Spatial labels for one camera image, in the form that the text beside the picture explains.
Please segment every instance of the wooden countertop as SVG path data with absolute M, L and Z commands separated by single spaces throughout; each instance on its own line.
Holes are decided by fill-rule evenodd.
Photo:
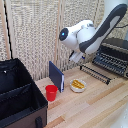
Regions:
M 106 85 L 79 67 L 63 73 L 64 92 L 58 91 L 55 101 L 48 102 L 45 128 L 109 128 L 128 102 L 128 79 L 118 77 Z M 85 81 L 86 90 L 73 92 L 69 86 L 72 79 Z M 45 87 L 53 83 L 44 78 L 36 84 L 46 97 Z

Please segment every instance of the book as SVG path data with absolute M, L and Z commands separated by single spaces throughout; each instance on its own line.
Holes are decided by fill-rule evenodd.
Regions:
M 64 74 L 51 61 L 49 61 L 49 78 L 60 92 L 64 91 Z

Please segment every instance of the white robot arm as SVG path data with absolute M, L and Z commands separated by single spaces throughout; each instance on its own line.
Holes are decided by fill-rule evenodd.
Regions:
M 104 0 L 105 11 L 100 25 L 95 29 L 93 22 L 84 20 L 61 30 L 59 39 L 68 48 L 74 50 L 70 60 L 78 62 L 83 53 L 96 52 L 112 29 L 124 17 L 128 0 Z

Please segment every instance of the cable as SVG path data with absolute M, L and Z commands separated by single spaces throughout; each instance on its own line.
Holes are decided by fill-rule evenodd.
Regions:
M 126 27 L 126 26 L 128 26 L 128 24 L 127 24 L 127 25 L 125 25 L 125 26 L 122 26 L 122 27 L 115 27 L 115 28 L 124 28 L 124 27 Z

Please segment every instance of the black bag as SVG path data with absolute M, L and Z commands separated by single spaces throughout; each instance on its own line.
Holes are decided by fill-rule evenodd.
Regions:
M 0 62 L 0 128 L 42 128 L 48 102 L 19 59 Z

